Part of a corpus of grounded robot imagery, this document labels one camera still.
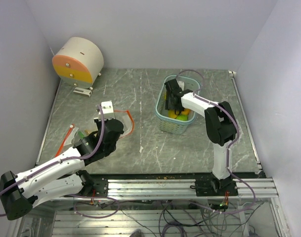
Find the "orange toy mango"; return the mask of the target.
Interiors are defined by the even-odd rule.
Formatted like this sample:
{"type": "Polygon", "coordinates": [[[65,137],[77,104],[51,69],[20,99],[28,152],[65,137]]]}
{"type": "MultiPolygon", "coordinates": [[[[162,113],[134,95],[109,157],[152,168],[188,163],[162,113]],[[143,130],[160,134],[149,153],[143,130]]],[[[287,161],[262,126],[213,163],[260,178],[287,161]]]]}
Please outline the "orange toy mango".
{"type": "Polygon", "coordinates": [[[184,109],[184,110],[181,112],[181,114],[187,116],[187,115],[189,115],[190,112],[191,112],[190,109],[184,109]]]}

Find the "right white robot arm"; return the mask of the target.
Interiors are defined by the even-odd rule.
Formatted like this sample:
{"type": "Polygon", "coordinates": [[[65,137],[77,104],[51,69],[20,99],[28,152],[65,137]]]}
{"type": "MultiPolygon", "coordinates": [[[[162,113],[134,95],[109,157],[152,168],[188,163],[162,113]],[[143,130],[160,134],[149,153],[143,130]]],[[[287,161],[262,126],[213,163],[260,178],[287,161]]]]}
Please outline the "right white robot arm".
{"type": "Polygon", "coordinates": [[[192,110],[205,119],[206,133],[214,144],[214,164],[210,190],[219,196],[231,183],[231,146],[239,135],[238,124],[228,102],[214,102],[192,90],[182,90],[176,79],[165,82],[166,108],[183,112],[192,110]]]}

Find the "yellow toy starfruit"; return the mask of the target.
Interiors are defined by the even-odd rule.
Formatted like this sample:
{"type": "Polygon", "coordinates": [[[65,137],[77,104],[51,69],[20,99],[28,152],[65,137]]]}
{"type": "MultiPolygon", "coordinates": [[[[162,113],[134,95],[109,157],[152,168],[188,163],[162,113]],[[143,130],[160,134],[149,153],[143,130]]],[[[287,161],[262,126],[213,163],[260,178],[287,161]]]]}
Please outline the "yellow toy starfruit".
{"type": "Polygon", "coordinates": [[[178,117],[178,114],[176,114],[174,110],[169,110],[168,117],[171,119],[176,119],[178,117]]]}

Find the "light blue plastic basket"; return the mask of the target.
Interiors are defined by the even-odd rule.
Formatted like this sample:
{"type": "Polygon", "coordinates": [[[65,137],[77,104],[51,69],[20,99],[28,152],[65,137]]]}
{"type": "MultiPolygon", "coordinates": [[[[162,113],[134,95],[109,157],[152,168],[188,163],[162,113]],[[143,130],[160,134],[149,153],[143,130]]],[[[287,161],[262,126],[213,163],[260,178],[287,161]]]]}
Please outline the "light blue plastic basket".
{"type": "Polygon", "coordinates": [[[198,81],[185,76],[169,75],[164,79],[155,106],[161,131],[182,134],[193,123],[196,113],[182,107],[178,95],[181,91],[191,92],[199,87],[198,81]]]}

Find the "green toy cabbage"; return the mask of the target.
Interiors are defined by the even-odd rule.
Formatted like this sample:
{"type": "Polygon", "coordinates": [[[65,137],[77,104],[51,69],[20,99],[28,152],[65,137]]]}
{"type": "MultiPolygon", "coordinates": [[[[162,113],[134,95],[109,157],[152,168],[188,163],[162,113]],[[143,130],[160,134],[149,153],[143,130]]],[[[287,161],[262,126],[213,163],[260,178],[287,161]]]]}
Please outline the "green toy cabbage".
{"type": "Polygon", "coordinates": [[[180,114],[175,119],[180,121],[188,121],[188,115],[180,114]]]}

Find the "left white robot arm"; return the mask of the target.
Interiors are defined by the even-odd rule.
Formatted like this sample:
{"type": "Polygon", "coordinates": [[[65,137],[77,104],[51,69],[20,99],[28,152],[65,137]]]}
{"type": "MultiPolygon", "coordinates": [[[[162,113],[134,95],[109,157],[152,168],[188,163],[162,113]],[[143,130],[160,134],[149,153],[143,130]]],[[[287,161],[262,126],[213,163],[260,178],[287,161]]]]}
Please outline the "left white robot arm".
{"type": "Polygon", "coordinates": [[[97,131],[50,161],[18,174],[4,173],[0,178],[2,216],[16,220],[53,198],[97,192],[97,184],[84,168],[115,151],[124,125],[117,119],[96,119],[95,123],[97,131]]]}

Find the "clear zip bag orange zipper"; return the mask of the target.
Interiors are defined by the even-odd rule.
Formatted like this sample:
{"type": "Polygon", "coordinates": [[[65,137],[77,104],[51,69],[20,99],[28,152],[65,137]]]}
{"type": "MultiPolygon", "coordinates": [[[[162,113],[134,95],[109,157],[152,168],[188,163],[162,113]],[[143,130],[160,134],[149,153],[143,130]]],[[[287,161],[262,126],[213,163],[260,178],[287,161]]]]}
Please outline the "clear zip bag orange zipper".
{"type": "Polygon", "coordinates": [[[80,125],[80,126],[77,126],[74,123],[71,124],[54,157],[59,156],[60,154],[65,152],[67,149],[72,147],[74,145],[74,143],[76,143],[82,139],[77,135],[78,131],[81,131],[84,134],[84,136],[86,137],[95,130],[96,130],[96,126],[93,124],[93,122],[87,123],[85,125],[80,125]]]}

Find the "green toy pepper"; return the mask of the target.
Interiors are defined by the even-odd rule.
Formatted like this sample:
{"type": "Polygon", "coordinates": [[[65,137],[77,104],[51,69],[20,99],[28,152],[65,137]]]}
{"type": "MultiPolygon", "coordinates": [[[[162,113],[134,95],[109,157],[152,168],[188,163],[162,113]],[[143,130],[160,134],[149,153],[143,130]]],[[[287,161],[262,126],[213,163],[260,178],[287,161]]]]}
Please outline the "green toy pepper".
{"type": "Polygon", "coordinates": [[[84,138],[84,134],[81,132],[81,131],[78,131],[77,135],[80,137],[80,138],[84,138]]]}

